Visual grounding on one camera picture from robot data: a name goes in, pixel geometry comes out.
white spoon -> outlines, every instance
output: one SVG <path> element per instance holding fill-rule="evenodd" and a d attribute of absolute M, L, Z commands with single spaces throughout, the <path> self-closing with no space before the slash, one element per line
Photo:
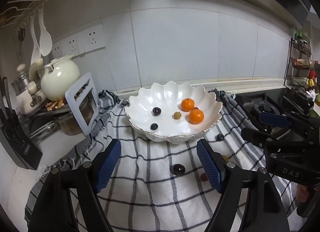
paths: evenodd
<path fill-rule="evenodd" d="M 52 50 L 52 39 L 44 26 L 43 8 L 39 9 L 39 25 L 40 25 L 40 51 L 43 56 L 48 55 Z"/>
<path fill-rule="evenodd" d="M 37 42 L 36 34 L 35 34 L 35 15 L 31 16 L 30 19 L 30 31 L 33 40 L 33 52 L 31 55 L 31 65 L 34 61 L 38 60 L 41 57 L 39 45 Z"/>

spice rack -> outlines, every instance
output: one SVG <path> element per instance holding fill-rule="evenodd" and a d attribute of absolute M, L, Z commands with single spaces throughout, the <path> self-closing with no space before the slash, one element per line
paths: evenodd
<path fill-rule="evenodd" d="M 303 92 L 310 89 L 308 78 L 310 71 L 315 70 L 314 64 L 307 42 L 302 39 L 291 38 L 284 85 L 300 89 Z"/>

countertop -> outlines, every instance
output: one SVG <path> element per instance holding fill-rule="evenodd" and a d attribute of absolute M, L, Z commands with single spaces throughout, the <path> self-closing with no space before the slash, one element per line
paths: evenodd
<path fill-rule="evenodd" d="M 241 89 L 239 89 L 239 86 L 229 86 L 227 91 L 231 93 L 244 93 L 283 87 L 283 85 L 249 88 L 241 86 Z M 314 110 L 320 115 L 320 107 L 316 104 Z M 27 223 L 24 220 L 24 208 L 27 203 L 29 192 L 38 179 L 39 175 L 41 175 L 45 166 L 52 165 L 61 157 L 66 155 L 71 150 L 71 148 L 75 144 L 83 140 L 84 137 L 85 136 L 82 133 L 76 136 L 67 136 L 61 130 L 48 137 L 40 144 L 40 149 L 43 152 L 43 156 L 37 171 L 26 170 L 17 167 L 10 158 L 7 159 L 12 163 L 10 164 L 8 171 L 6 172 L 7 177 L 5 179 L 5 182 L 7 183 L 7 185 L 6 188 L 4 188 L 2 191 L 1 205 L 3 206 L 9 218 L 12 220 L 13 224 L 20 232 L 28 231 Z M 6 151 L 2 146 L 0 147 L 0 154 L 1 153 L 6 154 Z"/>

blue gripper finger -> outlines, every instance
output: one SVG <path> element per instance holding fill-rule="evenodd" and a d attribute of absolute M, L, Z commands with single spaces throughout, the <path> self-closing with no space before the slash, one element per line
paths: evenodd
<path fill-rule="evenodd" d="M 223 160 L 222 156 L 218 153 L 215 153 L 205 139 L 200 139 L 197 142 L 197 154 L 208 177 L 211 187 L 215 188 L 217 192 L 222 193 L 222 182 L 225 178 L 225 170 L 224 167 L 221 166 L 222 163 L 215 163 L 210 154 L 212 156 L 217 154 L 217 156 L 221 157 L 221 159 Z"/>
<path fill-rule="evenodd" d="M 102 161 L 100 165 L 100 169 L 97 172 L 95 183 L 93 186 L 93 190 L 95 193 L 99 193 L 102 189 L 104 189 L 113 173 L 113 170 L 118 162 L 118 159 L 121 154 L 121 143 L 119 140 L 113 139 L 109 144 L 107 149 L 100 154 L 106 153 L 107 156 Z"/>

electrical outlet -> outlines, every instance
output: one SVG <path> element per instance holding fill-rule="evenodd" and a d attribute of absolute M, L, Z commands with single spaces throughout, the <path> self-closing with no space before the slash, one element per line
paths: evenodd
<path fill-rule="evenodd" d="M 85 29 L 81 32 L 81 34 L 85 52 L 89 52 L 106 46 L 102 24 Z"/>
<path fill-rule="evenodd" d="M 55 44 L 53 44 L 51 52 L 54 59 L 58 59 L 63 56 L 66 56 L 67 49 L 66 49 L 66 44 L 64 43 L 64 40 L 58 41 Z"/>
<path fill-rule="evenodd" d="M 67 54 L 74 54 L 75 56 L 84 53 L 84 45 L 82 41 L 82 36 L 78 33 L 69 36 L 64 39 L 67 48 Z"/>

